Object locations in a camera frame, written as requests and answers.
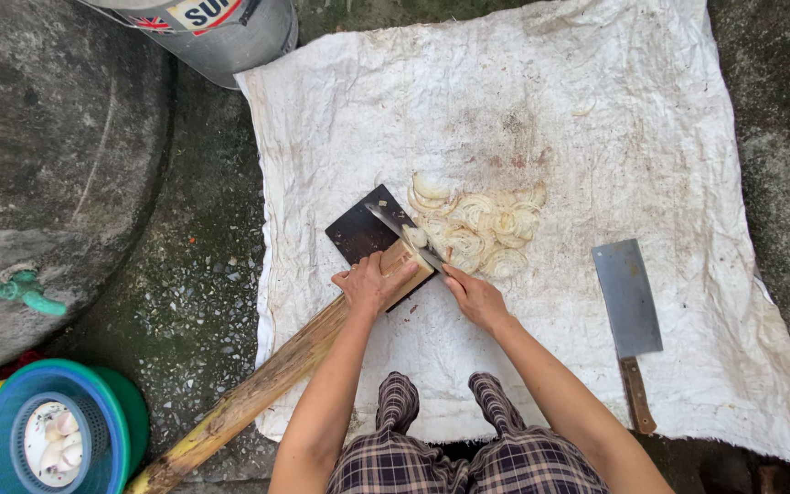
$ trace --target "plastic basket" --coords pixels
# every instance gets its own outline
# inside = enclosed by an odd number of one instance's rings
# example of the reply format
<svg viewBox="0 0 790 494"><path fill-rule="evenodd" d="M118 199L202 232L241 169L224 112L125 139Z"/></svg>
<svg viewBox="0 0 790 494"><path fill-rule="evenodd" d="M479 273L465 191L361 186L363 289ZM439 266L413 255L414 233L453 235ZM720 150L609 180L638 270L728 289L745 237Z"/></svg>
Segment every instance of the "plastic basket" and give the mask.
<svg viewBox="0 0 790 494"><path fill-rule="evenodd" d="M23 405L35 395L44 392L60 393L72 399L86 397L92 400L101 412L109 432L109 447L104 448L98 455L91 451L86 475L80 483L72 481L69 485L73 489L71 492L120 494L132 472L133 464L131 433L124 411L103 378L84 365L62 359L40 360L27 365L9 377L0 388L0 494L27 492L11 459L11 429ZM130 406L141 409L139 413L146 413L141 400L131 403ZM137 433L147 437L148 430ZM136 452L139 457L143 454L144 451ZM62 494L65 487L57 488L55 492Z"/></svg>
<svg viewBox="0 0 790 494"><path fill-rule="evenodd" d="M62 403L72 412L82 435L82 462L78 467L77 476L71 483L62 487L52 487L41 482L29 468L24 450L27 423L32 420L32 413L48 402ZM35 395L20 407L11 427L11 464L20 482L31 494L70 494L81 485L94 460L101 458L108 446L109 429L105 425L105 417L102 410L99 410L93 399L88 396L67 397L55 392Z"/></svg>

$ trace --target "white plate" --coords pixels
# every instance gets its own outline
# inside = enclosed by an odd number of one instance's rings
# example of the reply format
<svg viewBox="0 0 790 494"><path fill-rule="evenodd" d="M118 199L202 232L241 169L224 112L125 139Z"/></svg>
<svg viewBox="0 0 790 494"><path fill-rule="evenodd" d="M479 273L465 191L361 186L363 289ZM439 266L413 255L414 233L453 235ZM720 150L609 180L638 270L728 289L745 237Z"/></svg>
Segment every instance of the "white plate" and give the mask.
<svg viewBox="0 0 790 494"><path fill-rule="evenodd" d="M48 440L45 439L45 424L52 416L66 410L68 410L66 405L60 402L47 402L39 406L29 417L27 429L24 432L23 451L27 456L29 468L42 483L51 487L69 485L78 476L78 470L81 469L81 467L75 467L65 472L52 472L38 467L41 462L41 454L48 447Z"/></svg>

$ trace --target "plaid pants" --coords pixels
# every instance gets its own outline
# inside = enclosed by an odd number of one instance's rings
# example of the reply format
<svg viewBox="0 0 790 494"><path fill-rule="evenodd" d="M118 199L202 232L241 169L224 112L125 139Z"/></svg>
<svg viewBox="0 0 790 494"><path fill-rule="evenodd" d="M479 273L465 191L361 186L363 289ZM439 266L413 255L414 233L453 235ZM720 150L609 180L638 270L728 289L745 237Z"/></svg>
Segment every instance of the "plaid pants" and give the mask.
<svg viewBox="0 0 790 494"><path fill-rule="evenodd" d="M377 432L355 438L328 479L327 494L607 494L608 487L577 447L550 429L526 427L488 373L468 385L499 439L474 460L452 461L440 448L407 436L420 412L419 394L397 372L380 384Z"/></svg>

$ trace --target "stained cloth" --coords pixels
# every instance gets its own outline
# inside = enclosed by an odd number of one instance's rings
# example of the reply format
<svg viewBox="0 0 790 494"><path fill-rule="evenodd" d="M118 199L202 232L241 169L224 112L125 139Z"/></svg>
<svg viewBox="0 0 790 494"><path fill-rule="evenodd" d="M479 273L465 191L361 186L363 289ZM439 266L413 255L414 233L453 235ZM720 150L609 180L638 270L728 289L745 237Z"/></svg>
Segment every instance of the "stained cloth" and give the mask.
<svg viewBox="0 0 790 494"><path fill-rule="evenodd" d="M591 248L638 238L664 351L638 357L657 432L790 461L790 338L754 275L730 97L702 0L541 2L465 22L340 32L237 74L264 174L260 365L340 290L325 228L383 183L407 212L411 174L454 190L543 181L548 202L496 281L508 308L631 426ZM505 354L440 279L381 317L353 434L377 387L411 375L411 434L488 439L464 383L487 371L545 424ZM278 440L305 384L258 417Z"/></svg>

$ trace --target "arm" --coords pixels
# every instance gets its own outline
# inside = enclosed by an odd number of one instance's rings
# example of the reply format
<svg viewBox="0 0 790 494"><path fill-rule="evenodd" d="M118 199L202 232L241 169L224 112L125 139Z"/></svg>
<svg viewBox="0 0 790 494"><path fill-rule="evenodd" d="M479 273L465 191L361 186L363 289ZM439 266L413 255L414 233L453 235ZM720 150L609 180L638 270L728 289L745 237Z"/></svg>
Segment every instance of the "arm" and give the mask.
<svg viewBox="0 0 790 494"><path fill-rule="evenodd" d="M673 492L609 409L507 312L495 286L444 269L459 308L499 343L550 427L581 450L612 492Z"/></svg>
<svg viewBox="0 0 790 494"><path fill-rule="evenodd" d="M269 494L325 491L346 438L370 328L385 302L417 271L412 262L384 278L381 256L375 252L331 279L343 290L349 313L291 414L273 465Z"/></svg>

